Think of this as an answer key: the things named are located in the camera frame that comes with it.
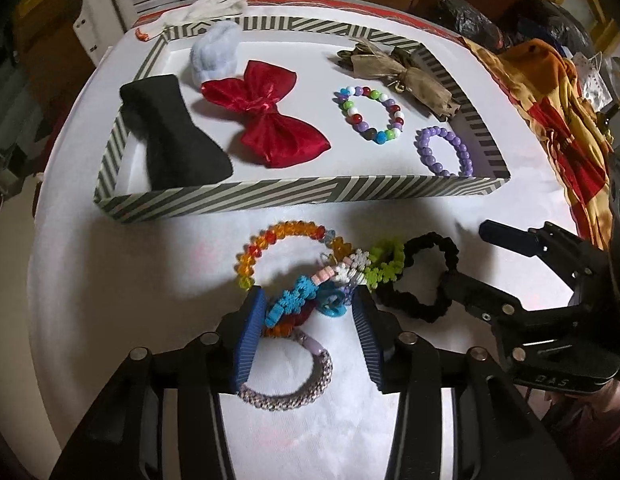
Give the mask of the person's right hand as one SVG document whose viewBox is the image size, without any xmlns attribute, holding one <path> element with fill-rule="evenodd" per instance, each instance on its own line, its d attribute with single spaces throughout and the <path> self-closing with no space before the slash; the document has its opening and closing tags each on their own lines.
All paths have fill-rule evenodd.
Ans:
<svg viewBox="0 0 620 480">
<path fill-rule="evenodd" d="M 542 422 L 563 445 L 581 453 L 610 448 L 620 441 L 620 382 L 613 379 L 589 396 L 551 393 Z"/>
</svg>

